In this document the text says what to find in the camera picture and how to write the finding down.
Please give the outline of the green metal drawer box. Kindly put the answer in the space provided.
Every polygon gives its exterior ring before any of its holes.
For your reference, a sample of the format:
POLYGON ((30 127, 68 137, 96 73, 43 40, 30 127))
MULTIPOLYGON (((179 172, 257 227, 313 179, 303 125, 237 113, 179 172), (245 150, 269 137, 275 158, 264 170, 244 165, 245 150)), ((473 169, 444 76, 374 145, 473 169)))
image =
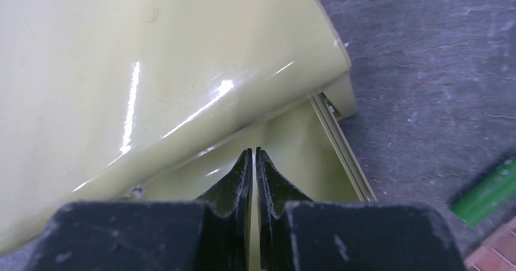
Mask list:
POLYGON ((297 104, 357 112, 320 0, 1 0, 1 257, 297 104))

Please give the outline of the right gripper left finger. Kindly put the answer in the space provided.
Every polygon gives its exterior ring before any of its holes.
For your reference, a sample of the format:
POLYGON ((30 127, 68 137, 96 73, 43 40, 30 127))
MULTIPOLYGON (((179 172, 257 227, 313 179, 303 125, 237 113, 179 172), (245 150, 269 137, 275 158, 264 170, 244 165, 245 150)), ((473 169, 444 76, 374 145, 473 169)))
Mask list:
POLYGON ((196 200, 206 204, 196 270, 247 270, 253 195, 253 153, 196 200))

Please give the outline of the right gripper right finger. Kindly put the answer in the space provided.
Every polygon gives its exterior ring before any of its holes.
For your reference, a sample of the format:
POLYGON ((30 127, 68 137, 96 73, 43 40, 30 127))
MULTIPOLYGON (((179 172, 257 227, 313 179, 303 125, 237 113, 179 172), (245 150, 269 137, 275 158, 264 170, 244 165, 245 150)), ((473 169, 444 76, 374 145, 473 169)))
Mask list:
POLYGON ((256 149, 260 264, 264 270, 314 270, 313 203, 256 149))

